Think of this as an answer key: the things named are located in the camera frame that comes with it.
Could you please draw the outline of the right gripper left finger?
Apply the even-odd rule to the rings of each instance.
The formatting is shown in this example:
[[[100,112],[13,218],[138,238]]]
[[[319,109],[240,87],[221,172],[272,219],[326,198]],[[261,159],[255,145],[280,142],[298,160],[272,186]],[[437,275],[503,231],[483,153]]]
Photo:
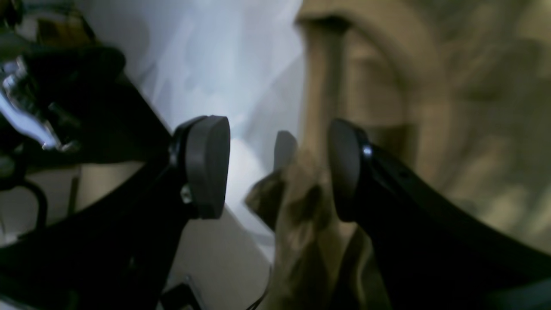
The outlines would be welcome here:
[[[166,152],[85,210],[1,248],[1,301],[18,310],[154,310],[189,220],[223,213],[224,116],[181,124]]]

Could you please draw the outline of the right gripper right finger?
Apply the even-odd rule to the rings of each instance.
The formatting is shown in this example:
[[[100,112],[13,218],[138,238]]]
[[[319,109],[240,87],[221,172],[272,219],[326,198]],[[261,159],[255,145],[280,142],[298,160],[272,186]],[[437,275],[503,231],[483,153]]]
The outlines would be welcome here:
[[[463,212],[351,122],[328,129],[334,205],[370,237],[394,310],[548,310],[549,255]]]

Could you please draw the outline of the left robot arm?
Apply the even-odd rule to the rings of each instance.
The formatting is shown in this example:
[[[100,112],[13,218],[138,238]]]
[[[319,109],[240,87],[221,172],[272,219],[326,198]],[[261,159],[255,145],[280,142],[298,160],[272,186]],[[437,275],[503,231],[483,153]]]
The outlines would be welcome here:
[[[30,170],[149,161],[171,135],[124,69],[94,41],[1,50],[1,159]]]

